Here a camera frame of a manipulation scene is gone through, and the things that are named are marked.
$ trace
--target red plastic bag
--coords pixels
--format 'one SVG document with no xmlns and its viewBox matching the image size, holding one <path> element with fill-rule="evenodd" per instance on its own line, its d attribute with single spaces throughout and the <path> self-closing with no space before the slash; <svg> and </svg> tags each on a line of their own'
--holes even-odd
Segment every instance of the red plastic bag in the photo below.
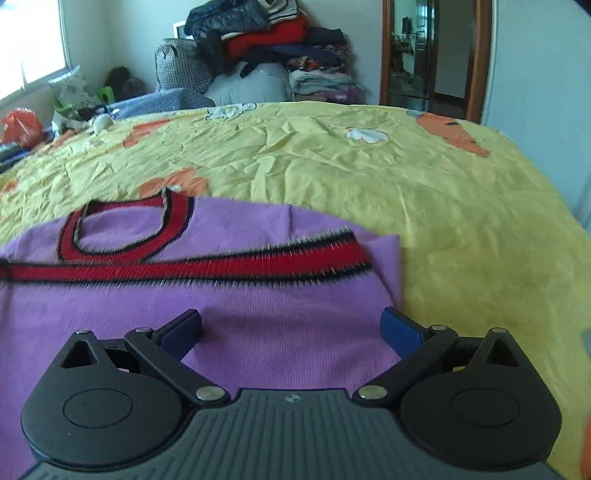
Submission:
<svg viewBox="0 0 591 480">
<path fill-rule="evenodd" d="M 28 108 L 16 108 L 2 119 L 4 124 L 4 136 L 0 143 L 18 143 L 22 148 L 31 150 L 41 143 L 45 137 L 43 125 Z"/>
</svg>

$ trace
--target green plastic chair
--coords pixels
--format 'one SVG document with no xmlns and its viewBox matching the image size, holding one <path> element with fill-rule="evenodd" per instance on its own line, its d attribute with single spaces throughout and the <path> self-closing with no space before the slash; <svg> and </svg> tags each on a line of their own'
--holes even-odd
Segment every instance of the green plastic chair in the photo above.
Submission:
<svg viewBox="0 0 591 480">
<path fill-rule="evenodd" d="M 97 90 L 96 94 L 98 95 L 100 101 L 104 105 L 110 105 L 112 103 L 115 103 L 115 95 L 113 94 L 113 89 L 111 87 L 103 87 L 100 90 Z M 61 116 L 65 116 L 66 118 L 68 118 L 70 114 L 72 114 L 76 110 L 76 105 L 74 105 L 73 103 L 69 105 L 62 105 L 62 103 L 56 97 L 53 99 L 53 108 Z"/>
</svg>

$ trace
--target white round object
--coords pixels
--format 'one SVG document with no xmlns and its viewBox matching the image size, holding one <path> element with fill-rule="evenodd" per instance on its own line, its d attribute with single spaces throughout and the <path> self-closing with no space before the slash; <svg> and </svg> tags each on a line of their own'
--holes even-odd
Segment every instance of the white round object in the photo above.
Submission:
<svg viewBox="0 0 591 480">
<path fill-rule="evenodd" d="M 92 122 L 92 131 L 95 134 L 97 134 L 101 130 L 109 128 L 111 125 L 113 125 L 113 123 L 114 121 L 108 113 L 102 113 L 101 115 L 97 116 Z"/>
</svg>

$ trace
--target pile of clothes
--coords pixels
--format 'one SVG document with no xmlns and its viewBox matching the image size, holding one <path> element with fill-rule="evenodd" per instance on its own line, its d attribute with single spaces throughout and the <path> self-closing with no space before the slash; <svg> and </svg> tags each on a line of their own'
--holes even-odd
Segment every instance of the pile of clothes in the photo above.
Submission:
<svg viewBox="0 0 591 480">
<path fill-rule="evenodd" d="M 245 62 L 241 77 L 261 63 L 282 63 L 298 100 L 361 103 L 346 73 L 341 30 L 309 27 L 297 0 L 212 0 L 193 8 L 184 27 L 199 46 L 212 77 Z"/>
</svg>

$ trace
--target checkered bag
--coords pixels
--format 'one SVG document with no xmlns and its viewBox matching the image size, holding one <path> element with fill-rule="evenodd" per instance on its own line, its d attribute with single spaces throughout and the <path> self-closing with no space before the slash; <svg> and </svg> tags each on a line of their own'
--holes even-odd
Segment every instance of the checkered bag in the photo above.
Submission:
<svg viewBox="0 0 591 480">
<path fill-rule="evenodd" d="M 156 49 L 156 90 L 189 88 L 205 93 L 212 73 L 189 38 L 165 38 Z"/>
</svg>

